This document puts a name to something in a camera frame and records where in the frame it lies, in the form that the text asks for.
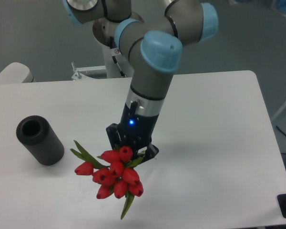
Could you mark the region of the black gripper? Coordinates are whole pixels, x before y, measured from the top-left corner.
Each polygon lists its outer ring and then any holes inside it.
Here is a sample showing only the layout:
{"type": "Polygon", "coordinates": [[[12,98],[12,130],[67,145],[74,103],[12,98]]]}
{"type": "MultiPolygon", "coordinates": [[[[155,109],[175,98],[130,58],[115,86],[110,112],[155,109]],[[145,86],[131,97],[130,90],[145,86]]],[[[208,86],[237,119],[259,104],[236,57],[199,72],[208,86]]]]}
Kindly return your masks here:
{"type": "Polygon", "coordinates": [[[129,146],[134,152],[144,147],[139,155],[143,158],[141,164],[155,158],[159,148],[152,144],[152,133],[158,116],[144,116],[136,112],[138,102],[125,105],[120,123],[113,123],[106,128],[111,148],[119,151],[123,146],[129,146]]]}

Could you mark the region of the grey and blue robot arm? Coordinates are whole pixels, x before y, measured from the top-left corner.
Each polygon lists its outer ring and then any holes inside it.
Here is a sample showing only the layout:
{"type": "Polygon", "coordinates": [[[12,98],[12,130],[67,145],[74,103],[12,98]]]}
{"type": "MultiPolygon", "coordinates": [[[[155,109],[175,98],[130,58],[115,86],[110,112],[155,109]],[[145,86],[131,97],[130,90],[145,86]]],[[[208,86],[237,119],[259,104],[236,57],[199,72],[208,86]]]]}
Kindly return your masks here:
{"type": "Polygon", "coordinates": [[[154,158],[159,150],[152,144],[152,133],[183,47],[217,33],[215,7],[197,0],[162,0],[163,18],[144,23],[131,18],[129,0],[65,0],[63,4],[76,23],[103,18],[113,25],[110,36],[134,73],[121,121],[106,132],[112,149],[129,146],[133,159],[154,158]]]}

